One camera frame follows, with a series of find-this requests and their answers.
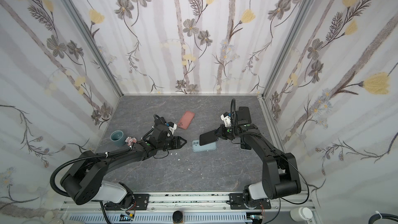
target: teal cup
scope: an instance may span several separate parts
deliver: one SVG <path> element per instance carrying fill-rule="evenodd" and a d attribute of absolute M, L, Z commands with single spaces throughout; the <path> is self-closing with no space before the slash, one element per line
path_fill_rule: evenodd
<path fill-rule="evenodd" d="M 116 146 L 122 146 L 126 142 L 127 136 L 120 130 L 114 131 L 111 134 L 111 140 Z"/>

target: pink phone case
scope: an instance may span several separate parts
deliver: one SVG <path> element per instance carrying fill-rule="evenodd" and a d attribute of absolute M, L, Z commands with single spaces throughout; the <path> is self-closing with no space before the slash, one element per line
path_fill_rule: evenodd
<path fill-rule="evenodd" d="M 184 113 L 184 115 L 182 115 L 177 126 L 186 130 L 188 128 L 189 124 L 191 123 L 193 116 L 195 116 L 195 113 L 186 111 Z"/>

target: gray marble tabletop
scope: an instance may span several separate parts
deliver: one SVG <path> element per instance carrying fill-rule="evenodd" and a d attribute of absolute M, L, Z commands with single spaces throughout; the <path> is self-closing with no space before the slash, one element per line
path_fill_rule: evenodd
<path fill-rule="evenodd" d="M 194 152 L 192 141 L 216 129 L 220 115 L 230 111 L 231 99 L 236 108 L 249 107 L 252 123 L 269 139 L 269 131 L 256 96 L 123 96 L 99 144 L 97 152 L 117 149 L 109 136 L 122 130 L 127 136 L 140 139 L 153 126 L 153 114 L 167 122 L 177 123 L 185 111 L 195 113 L 190 126 L 177 128 L 175 136 L 188 142 L 179 150 L 170 151 L 163 159 L 150 158 L 134 162 L 108 173 L 104 180 L 123 182 L 133 191 L 241 191 L 244 186 L 261 180 L 262 161 L 251 150 L 241 150 L 230 140 L 217 141 L 217 149 Z M 167 152 L 160 151 L 156 157 Z"/>

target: floral wallpaper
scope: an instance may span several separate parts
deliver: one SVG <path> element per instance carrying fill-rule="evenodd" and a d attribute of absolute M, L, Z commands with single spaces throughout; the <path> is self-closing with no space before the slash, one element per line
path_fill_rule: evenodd
<path fill-rule="evenodd" d="M 302 0 L 72 0 L 126 94 L 261 94 Z"/>
<path fill-rule="evenodd" d="M 398 3 L 315 0 L 266 95 L 323 223 L 365 223 L 398 200 Z"/>
<path fill-rule="evenodd" d="M 60 0 L 0 5 L 0 219 L 48 223 L 52 171 L 96 149 L 119 97 Z"/>

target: light blue phone case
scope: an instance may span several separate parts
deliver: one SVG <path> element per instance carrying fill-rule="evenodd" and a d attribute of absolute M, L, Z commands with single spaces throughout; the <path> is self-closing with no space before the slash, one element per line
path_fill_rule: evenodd
<path fill-rule="evenodd" d="M 192 150 L 194 152 L 202 152 L 202 151 L 209 151 L 217 149 L 216 142 L 212 142 L 209 144 L 205 144 L 204 146 L 199 145 L 199 140 L 192 141 Z"/>

